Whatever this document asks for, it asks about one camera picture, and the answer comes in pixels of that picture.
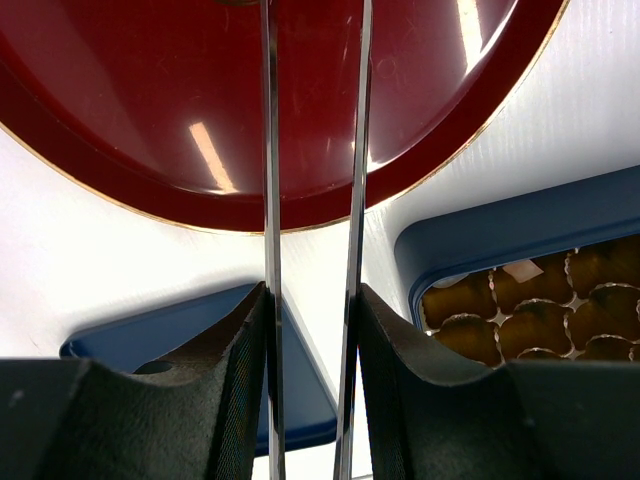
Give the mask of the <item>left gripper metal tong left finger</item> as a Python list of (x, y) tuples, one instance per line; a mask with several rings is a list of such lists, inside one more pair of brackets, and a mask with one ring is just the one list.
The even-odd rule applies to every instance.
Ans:
[(262, 1), (260, 13), (264, 100), (264, 240), (267, 289), (265, 329), (268, 376), (269, 477), (284, 479), (286, 477), (286, 429), (282, 347), (277, 3)]

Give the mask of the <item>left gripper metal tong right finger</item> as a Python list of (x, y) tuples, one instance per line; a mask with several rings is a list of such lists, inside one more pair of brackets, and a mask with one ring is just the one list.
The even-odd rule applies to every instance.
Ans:
[(352, 477), (354, 402), (357, 365), (357, 307), (361, 268), (369, 154), (370, 75), (373, 33), (373, 2), (364, 0), (359, 57), (358, 101), (354, 141), (348, 263), (343, 323), (339, 411), (333, 477)]

